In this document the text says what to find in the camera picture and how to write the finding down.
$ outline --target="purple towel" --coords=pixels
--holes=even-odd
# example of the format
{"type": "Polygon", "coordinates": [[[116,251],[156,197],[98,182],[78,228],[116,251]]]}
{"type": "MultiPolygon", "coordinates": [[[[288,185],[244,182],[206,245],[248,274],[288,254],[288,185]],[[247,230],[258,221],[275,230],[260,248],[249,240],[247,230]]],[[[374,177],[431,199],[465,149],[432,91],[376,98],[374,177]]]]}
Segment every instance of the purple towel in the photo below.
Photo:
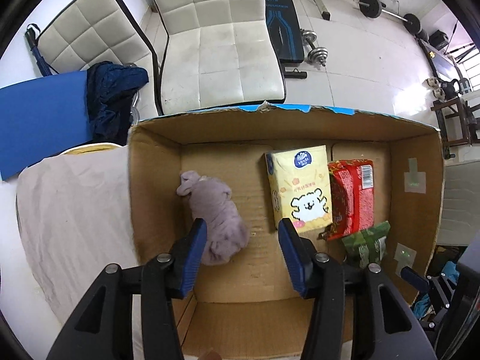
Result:
{"type": "Polygon", "coordinates": [[[194,170],[181,174],[177,195],[189,196],[191,216],[207,222],[207,243],[202,263],[216,266],[247,246],[249,231],[235,203],[230,200],[231,189],[217,178],[200,177],[194,170]]]}

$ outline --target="green snack bag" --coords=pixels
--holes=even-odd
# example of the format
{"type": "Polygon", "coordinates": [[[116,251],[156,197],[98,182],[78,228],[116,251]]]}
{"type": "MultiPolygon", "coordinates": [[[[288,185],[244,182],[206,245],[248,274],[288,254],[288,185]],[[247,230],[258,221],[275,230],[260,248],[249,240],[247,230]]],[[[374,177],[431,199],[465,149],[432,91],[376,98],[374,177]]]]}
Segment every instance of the green snack bag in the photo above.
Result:
{"type": "Polygon", "coordinates": [[[385,239],[389,230],[390,224],[385,221],[343,237],[347,263],[360,268],[365,268],[370,263],[380,264],[385,255],[385,239]]]}

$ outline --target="yellow object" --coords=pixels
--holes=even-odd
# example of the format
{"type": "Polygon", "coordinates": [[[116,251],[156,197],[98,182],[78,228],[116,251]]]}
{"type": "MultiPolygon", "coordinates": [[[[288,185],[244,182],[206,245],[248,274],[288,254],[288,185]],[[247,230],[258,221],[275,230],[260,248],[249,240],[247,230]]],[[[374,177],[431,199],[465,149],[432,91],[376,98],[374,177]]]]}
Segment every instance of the yellow object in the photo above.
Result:
{"type": "Polygon", "coordinates": [[[83,154],[83,153],[90,153],[90,152],[101,152],[103,150],[112,150],[116,149],[117,147],[121,147],[116,143],[91,143],[88,145],[72,147],[71,149],[65,150],[62,154],[83,154]]]}
{"type": "Polygon", "coordinates": [[[332,199],[325,146],[265,155],[275,225],[289,218],[298,233],[332,223],[332,199]]]}

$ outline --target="red package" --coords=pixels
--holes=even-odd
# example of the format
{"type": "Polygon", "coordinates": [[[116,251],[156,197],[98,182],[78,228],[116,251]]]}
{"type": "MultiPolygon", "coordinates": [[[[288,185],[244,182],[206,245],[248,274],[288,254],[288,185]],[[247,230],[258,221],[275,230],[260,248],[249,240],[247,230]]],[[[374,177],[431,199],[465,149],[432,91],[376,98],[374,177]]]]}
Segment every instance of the red package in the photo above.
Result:
{"type": "Polygon", "coordinates": [[[374,225],[374,164],[370,160],[344,160],[328,164],[332,190],[333,224],[328,240],[374,225]]]}

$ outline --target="tufted white leather chair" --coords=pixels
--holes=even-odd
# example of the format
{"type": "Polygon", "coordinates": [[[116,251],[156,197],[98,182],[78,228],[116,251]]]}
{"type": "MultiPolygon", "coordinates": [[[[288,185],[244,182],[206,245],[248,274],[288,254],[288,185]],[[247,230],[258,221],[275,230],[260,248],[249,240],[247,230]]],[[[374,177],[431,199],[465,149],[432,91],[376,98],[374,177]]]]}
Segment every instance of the tufted white leather chair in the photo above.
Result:
{"type": "Polygon", "coordinates": [[[160,97],[165,114],[284,102],[265,0],[154,1],[169,35],[165,55],[158,52],[163,57],[160,97]]]}
{"type": "Polygon", "coordinates": [[[59,73],[101,61],[135,63],[149,78],[137,103],[140,119],[161,115],[157,54],[123,0],[73,0],[40,33],[38,49],[59,73]]]}

